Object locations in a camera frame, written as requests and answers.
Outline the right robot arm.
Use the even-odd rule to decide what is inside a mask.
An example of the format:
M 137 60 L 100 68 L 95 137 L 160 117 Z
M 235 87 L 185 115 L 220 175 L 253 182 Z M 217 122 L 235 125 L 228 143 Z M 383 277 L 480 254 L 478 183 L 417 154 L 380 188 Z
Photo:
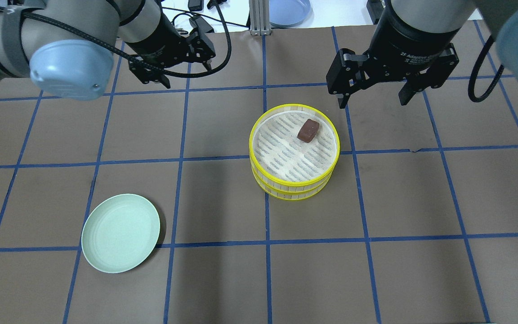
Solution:
M 378 83 L 404 82 L 401 105 L 440 88 L 459 63 L 452 39 L 478 10 L 489 29 L 467 94 L 485 100 L 505 68 L 518 81 L 518 0 L 369 0 L 376 31 L 362 54 L 339 49 L 326 75 L 329 94 L 345 108 L 352 94 Z

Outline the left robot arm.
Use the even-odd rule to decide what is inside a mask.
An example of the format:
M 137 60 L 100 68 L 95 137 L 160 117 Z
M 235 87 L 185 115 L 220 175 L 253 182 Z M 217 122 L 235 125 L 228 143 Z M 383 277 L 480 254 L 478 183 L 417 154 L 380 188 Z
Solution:
M 195 21 L 183 36 L 159 0 L 19 0 L 0 6 L 0 82 L 29 78 L 41 90 L 95 100 L 107 88 L 117 39 L 137 79 L 170 88 L 168 76 L 216 72 L 213 43 Z

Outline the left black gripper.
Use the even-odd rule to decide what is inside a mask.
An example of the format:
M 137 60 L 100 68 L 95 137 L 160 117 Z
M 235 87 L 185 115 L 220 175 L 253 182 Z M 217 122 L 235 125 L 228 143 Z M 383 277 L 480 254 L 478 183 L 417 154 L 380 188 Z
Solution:
M 193 78 L 216 72 L 210 63 L 216 56 L 207 34 L 188 33 L 183 36 L 168 18 L 135 18 L 128 23 L 128 46 L 135 51 L 129 69 L 142 83 L 161 83 L 170 88 L 165 68 L 184 62 L 200 63 L 205 72 L 179 73 L 176 77 Z

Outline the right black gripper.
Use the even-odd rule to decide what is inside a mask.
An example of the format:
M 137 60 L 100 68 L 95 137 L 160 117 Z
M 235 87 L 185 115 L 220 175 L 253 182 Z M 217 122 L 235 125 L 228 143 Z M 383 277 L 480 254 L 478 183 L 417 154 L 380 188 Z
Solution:
M 384 9 L 370 47 L 362 54 L 339 49 L 326 74 L 328 93 L 345 109 L 352 94 L 384 82 L 405 81 L 401 106 L 428 87 L 440 88 L 459 62 L 452 44 L 458 28 L 444 33 L 407 24 L 394 9 Z

